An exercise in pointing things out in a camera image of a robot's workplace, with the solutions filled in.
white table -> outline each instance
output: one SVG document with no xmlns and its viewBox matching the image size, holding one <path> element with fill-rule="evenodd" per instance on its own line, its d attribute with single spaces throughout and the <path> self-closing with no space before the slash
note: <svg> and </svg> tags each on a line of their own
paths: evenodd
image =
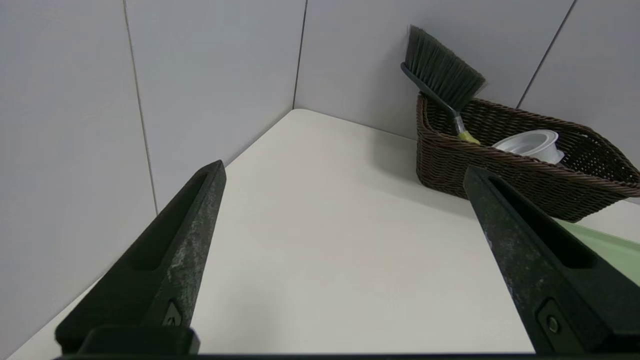
<svg viewBox="0 0 640 360">
<path fill-rule="evenodd" d="M 468 201 L 415 142 L 293 110 L 227 167 L 191 326 L 201 352 L 532 352 Z M 640 207 L 581 224 L 637 241 Z M 53 330 L 10 359 L 59 354 Z"/>
</svg>

brush bristles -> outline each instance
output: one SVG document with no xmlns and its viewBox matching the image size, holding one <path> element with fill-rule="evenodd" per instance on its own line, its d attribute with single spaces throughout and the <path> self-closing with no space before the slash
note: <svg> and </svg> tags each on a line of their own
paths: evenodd
<svg viewBox="0 0 640 360">
<path fill-rule="evenodd" d="M 486 81 L 453 51 L 413 25 L 404 62 L 413 75 L 456 111 L 462 110 Z"/>
</svg>

hand brush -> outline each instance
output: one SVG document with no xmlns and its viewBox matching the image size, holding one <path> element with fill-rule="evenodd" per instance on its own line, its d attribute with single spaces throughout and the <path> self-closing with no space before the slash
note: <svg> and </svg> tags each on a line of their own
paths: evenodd
<svg viewBox="0 0 640 360">
<path fill-rule="evenodd" d="M 458 138 L 480 144 L 465 129 L 460 110 L 484 87 L 486 80 L 482 74 L 414 25 L 411 25 L 406 57 L 400 66 L 420 91 L 453 119 Z"/>
</svg>

brown wicker basket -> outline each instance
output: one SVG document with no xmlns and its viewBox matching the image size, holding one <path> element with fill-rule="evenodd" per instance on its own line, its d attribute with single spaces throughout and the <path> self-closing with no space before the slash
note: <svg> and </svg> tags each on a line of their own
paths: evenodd
<svg viewBox="0 0 640 360">
<path fill-rule="evenodd" d="M 418 96 L 417 173 L 429 188 L 467 198 L 462 181 L 469 165 L 492 171 L 548 215 L 576 222 L 627 197 L 640 197 L 640 173 L 607 139 L 589 127 L 473 99 L 462 111 L 469 132 L 483 145 L 454 135 L 451 119 Z M 559 134 L 562 166 L 491 147 L 524 131 Z"/>
</svg>

